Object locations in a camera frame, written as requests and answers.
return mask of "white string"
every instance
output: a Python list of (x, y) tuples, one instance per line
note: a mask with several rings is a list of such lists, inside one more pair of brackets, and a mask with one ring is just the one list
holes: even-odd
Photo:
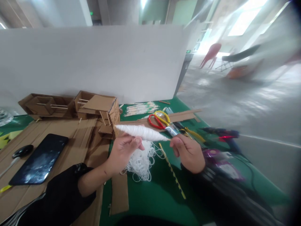
[(159, 132), (144, 127), (144, 126), (134, 126), (134, 125), (115, 125), (115, 127), (131, 136), (139, 136), (145, 141), (168, 141), (169, 139)]
[(157, 155), (159, 158), (163, 155), (159, 155), (155, 150), (157, 147), (152, 141), (142, 141), (142, 145), (144, 146), (145, 150), (142, 151), (140, 149), (136, 149), (134, 153), (131, 155), (129, 162), (125, 168), (125, 172), (132, 172), (133, 173), (133, 180), (135, 182), (139, 181), (151, 181), (151, 173), (150, 168), (153, 164), (155, 164), (154, 156)]

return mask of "white board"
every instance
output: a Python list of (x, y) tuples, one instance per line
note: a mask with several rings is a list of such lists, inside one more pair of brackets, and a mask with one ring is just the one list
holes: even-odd
[(171, 99), (187, 46), (175, 25), (0, 30), (0, 107), (24, 114), (30, 93)]

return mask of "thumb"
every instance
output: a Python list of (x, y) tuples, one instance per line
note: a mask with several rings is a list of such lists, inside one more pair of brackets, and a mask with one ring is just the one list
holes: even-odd
[(173, 144), (178, 149), (180, 156), (187, 152), (186, 146), (180, 138), (174, 137)]
[(129, 143), (129, 146), (128, 146), (128, 151), (130, 153), (133, 153), (142, 143), (142, 138), (141, 137), (135, 137), (131, 143)]

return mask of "chair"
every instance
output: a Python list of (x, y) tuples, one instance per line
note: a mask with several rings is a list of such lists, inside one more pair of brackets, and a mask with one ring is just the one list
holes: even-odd
[(255, 45), (255, 46), (252, 46), (251, 48), (246, 49), (245, 51), (242, 51), (240, 53), (237, 53), (234, 55), (229, 55), (229, 56), (222, 56), (222, 65), (219, 66), (220, 71), (222, 72), (224, 70), (227, 70), (227, 69), (233, 67), (233, 64), (232, 65), (230, 64), (231, 62), (237, 62), (237, 61), (240, 61), (244, 58), (247, 58), (247, 57), (253, 55), (256, 52), (256, 50), (258, 50), (259, 47), (260, 47), (260, 45)]
[(209, 67), (213, 67), (215, 61), (216, 61), (216, 55), (218, 54), (220, 48), (222, 47), (222, 44), (220, 43), (215, 43), (212, 46), (210, 46), (208, 53), (206, 54), (205, 58), (203, 59), (200, 67), (203, 68), (205, 66), (205, 64), (207, 63), (207, 61), (212, 60), (211, 64)]

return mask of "scissor blade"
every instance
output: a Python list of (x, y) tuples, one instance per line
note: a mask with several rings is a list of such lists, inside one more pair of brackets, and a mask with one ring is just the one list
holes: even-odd
[(177, 135), (178, 133), (170, 126), (166, 127), (165, 130), (172, 136), (174, 137), (175, 135)]

